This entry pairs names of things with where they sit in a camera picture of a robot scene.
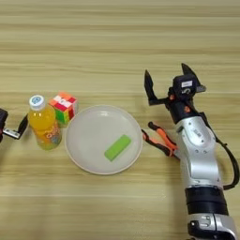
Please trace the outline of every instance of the white bottle cap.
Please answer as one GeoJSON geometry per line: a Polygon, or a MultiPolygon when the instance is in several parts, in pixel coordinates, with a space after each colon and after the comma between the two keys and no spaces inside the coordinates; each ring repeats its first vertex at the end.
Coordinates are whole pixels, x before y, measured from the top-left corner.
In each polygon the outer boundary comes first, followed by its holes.
{"type": "Polygon", "coordinates": [[[45,108],[46,102],[43,96],[35,95],[29,99],[30,108],[34,111],[40,111],[45,108]]]}

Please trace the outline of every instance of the wooden table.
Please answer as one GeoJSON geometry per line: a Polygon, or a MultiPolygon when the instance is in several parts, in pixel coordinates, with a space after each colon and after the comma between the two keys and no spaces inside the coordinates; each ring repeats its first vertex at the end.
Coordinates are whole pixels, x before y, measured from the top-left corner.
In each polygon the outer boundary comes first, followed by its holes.
{"type": "MultiPolygon", "coordinates": [[[[208,88],[195,97],[217,135],[240,158],[240,2],[237,0],[2,0],[0,107],[16,128],[34,94],[68,91],[80,110],[111,104],[142,128],[173,133],[163,106],[148,107],[147,68],[165,97],[180,63],[208,88]]],[[[224,182],[232,166],[217,148],[224,182]]],[[[240,187],[226,191],[240,232],[240,187]]],[[[186,239],[179,162],[145,144],[127,171],[97,176],[68,158],[64,143],[38,148],[30,129],[0,144],[1,240],[186,239]]]]}

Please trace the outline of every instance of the black object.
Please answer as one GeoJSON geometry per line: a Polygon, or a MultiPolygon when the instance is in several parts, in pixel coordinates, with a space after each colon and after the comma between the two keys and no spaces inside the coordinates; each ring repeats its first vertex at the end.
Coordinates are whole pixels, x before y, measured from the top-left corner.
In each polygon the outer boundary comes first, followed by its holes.
{"type": "Polygon", "coordinates": [[[27,125],[28,125],[28,120],[27,120],[27,115],[23,118],[21,123],[19,124],[18,130],[11,130],[8,128],[5,128],[5,123],[8,118],[8,112],[5,110],[0,109],[0,142],[3,140],[3,134],[19,140],[23,133],[25,132],[27,125]]]}
{"type": "MultiPolygon", "coordinates": [[[[144,87],[148,96],[149,105],[164,104],[170,111],[172,120],[175,124],[185,118],[192,116],[201,116],[204,123],[209,127],[206,116],[203,112],[198,112],[193,105],[193,97],[196,93],[201,93],[206,90],[206,87],[201,85],[195,72],[186,64],[182,64],[182,70],[184,75],[177,76],[172,81],[172,87],[169,88],[168,97],[157,98],[153,90],[153,80],[146,70],[144,75],[144,87]]],[[[224,186],[224,189],[234,188],[240,179],[239,166],[233,153],[227,147],[226,143],[223,143],[215,134],[216,142],[219,143],[227,152],[230,157],[234,177],[232,183],[224,186]]]]}
{"type": "Polygon", "coordinates": [[[186,188],[187,210],[189,214],[229,215],[223,192],[217,187],[186,188]]]}
{"type": "Polygon", "coordinates": [[[0,142],[3,140],[3,131],[4,131],[4,126],[5,126],[7,117],[8,117],[8,112],[0,109],[0,142]]]}

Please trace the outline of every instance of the pliers handle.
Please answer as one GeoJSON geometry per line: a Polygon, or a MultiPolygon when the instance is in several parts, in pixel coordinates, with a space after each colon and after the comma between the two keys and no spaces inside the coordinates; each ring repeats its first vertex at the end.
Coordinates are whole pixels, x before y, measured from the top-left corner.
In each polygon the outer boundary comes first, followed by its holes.
{"type": "Polygon", "coordinates": [[[155,125],[153,122],[149,122],[148,126],[161,137],[161,139],[165,142],[165,145],[161,144],[158,140],[154,138],[150,138],[144,130],[142,130],[143,139],[150,145],[153,145],[162,152],[164,152],[166,156],[174,156],[174,151],[177,149],[177,145],[169,138],[166,131],[163,128],[155,125]]]}

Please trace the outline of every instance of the plastic bottle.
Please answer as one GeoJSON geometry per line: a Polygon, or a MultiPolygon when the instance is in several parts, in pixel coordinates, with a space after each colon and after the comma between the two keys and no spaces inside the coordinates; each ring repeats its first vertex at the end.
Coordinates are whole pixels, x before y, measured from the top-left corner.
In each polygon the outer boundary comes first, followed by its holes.
{"type": "Polygon", "coordinates": [[[61,142],[62,135],[54,108],[46,104],[40,95],[32,96],[29,104],[28,122],[35,132],[38,145],[45,150],[55,148],[61,142]]]}

